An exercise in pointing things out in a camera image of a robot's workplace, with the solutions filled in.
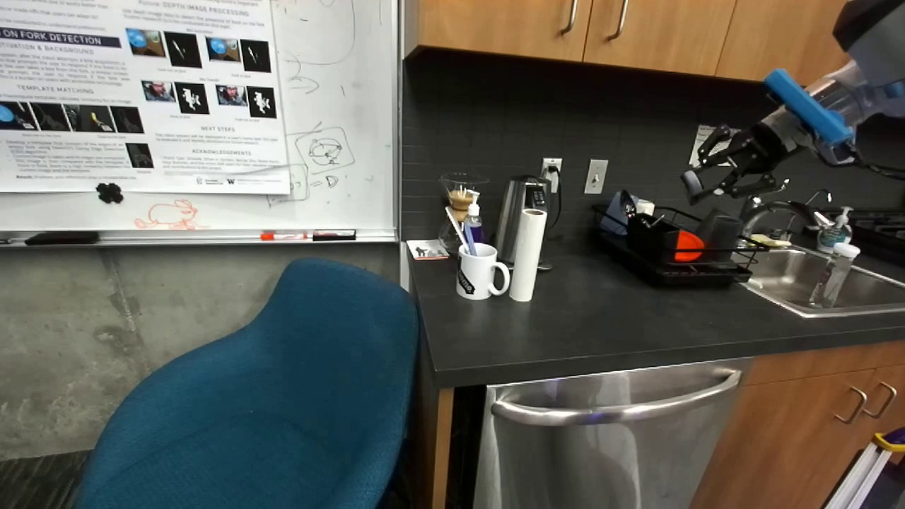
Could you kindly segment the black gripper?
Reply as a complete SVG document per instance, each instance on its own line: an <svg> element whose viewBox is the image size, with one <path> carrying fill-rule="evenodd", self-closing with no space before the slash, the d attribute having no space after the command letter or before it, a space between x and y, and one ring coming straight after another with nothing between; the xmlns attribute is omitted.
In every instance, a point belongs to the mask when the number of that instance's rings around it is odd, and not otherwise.
<svg viewBox="0 0 905 509"><path fill-rule="evenodd" d="M775 171L796 152L797 147L767 124L718 124L694 151L695 161L683 174L683 184L690 201L775 192L783 191Z"/></svg>

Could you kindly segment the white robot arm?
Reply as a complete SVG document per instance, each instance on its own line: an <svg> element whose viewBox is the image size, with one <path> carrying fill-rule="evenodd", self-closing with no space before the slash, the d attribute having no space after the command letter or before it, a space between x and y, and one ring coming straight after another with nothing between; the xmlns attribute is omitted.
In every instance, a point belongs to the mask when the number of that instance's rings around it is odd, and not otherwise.
<svg viewBox="0 0 905 509"><path fill-rule="evenodd" d="M758 196L782 191L775 171L801 151L828 167L859 167L883 178L899 171L872 164L858 128L874 117L905 117L905 0L845 0L833 38L845 63L804 89L789 72L767 75L777 109L750 128L718 124L683 174L694 201L707 196Z"/></svg>

